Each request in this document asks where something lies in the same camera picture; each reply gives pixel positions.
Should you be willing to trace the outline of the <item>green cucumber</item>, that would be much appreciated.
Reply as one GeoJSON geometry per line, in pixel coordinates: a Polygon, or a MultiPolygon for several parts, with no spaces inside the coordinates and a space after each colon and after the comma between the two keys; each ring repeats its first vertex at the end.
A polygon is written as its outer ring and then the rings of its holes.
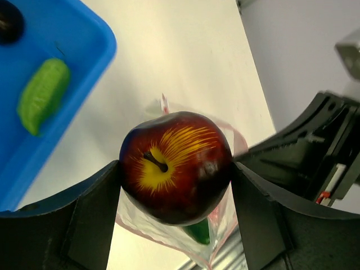
{"type": "Polygon", "coordinates": [[[210,244],[209,223],[207,219],[182,227],[182,230],[194,241],[202,245],[210,244]]]}

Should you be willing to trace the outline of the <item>clear pink-dotted zip bag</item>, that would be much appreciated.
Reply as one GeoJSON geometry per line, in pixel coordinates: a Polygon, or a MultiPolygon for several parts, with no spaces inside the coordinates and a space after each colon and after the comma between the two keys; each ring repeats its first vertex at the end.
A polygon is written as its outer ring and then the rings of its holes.
{"type": "MultiPolygon", "coordinates": [[[[163,94],[161,99],[153,101],[146,107],[143,119],[152,120],[162,115],[178,111],[201,113],[178,103],[169,103],[163,94]]],[[[247,152],[247,143],[238,130],[215,116],[206,116],[215,122],[225,134],[233,133],[233,139],[230,139],[230,136],[226,135],[228,142],[232,141],[230,149],[233,154],[237,155],[247,152]]],[[[210,264],[217,252],[226,243],[238,225],[231,185],[227,188],[223,199],[217,207],[208,215],[207,220],[209,223],[210,244],[202,245],[190,238],[190,236],[182,230],[182,227],[161,224],[141,212],[134,203],[130,201],[125,192],[121,191],[115,221],[119,226],[135,235],[178,250],[186,254],[199,266],[205,269],[212,269],[210,264]]]]}

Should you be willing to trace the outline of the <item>dark purple plum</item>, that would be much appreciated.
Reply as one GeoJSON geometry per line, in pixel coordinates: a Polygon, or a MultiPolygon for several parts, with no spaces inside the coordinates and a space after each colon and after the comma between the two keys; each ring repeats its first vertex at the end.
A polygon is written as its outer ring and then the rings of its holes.
{"type": "Polygon", "coordinates": [[[17,42],[24,29],[25,20],[20,10],[11,2],[1,0],[1,44],[17,42]]]}

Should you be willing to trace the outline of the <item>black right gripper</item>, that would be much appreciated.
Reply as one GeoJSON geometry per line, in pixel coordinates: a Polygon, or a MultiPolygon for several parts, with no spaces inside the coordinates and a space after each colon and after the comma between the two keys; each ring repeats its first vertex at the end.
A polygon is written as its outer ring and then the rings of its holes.
{"type": "Polygon", "coordinates": [[[359,101],[318,92],[291,124],[234,160],[305,199],[341,200],[359,184],[359,101]]]}

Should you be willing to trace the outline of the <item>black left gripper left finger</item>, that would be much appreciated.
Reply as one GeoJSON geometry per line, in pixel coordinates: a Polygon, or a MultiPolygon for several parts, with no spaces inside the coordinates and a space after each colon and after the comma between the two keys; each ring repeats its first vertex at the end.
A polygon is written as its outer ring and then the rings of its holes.
{"type": "Polygon", "coordinates": [[[1,269],[106,269],[119,163],[17,211],[1,212],[1,269]]]}

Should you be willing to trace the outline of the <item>dark red onion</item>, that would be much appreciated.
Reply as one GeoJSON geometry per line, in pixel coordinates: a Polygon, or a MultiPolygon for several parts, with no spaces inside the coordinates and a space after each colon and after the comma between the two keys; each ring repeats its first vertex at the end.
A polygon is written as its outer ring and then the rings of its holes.
{"type": "Polygon", "coordinates": [[[232,153],[209,118],[173,112],[134,127],[119,153],[121,186],[160,223],[187,226],[206,218],[229,183],[232,153]]]}

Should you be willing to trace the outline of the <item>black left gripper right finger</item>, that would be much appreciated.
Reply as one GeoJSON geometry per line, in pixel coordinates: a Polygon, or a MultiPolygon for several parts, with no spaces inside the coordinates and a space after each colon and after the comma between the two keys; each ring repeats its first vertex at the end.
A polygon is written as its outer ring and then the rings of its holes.
{"type": "Polygon", "coordinates": [[[359,215],[316,204],[233,164],[249,269],[359,269],[359,215]]]}

